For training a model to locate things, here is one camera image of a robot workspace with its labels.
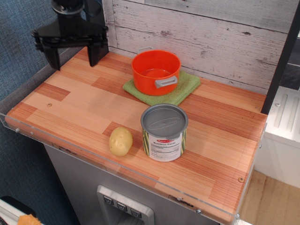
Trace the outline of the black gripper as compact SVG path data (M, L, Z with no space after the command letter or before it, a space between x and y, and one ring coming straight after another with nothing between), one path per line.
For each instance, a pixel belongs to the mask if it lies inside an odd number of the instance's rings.
M80 14L62 15L49 25L34 29L31 35L38 50L44 52L49 65L60 70L58 48L88 46L90 66L93 67L108 54L106 25L84 20Z

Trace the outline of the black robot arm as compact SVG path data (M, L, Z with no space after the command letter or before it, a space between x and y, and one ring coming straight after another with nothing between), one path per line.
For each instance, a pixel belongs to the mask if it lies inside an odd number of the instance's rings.
M57 19L32 31L36 49L45 54L53 69L60 70L60 48L86 46L90 66L95 66L109 52L102 2L52 0L51 5Z

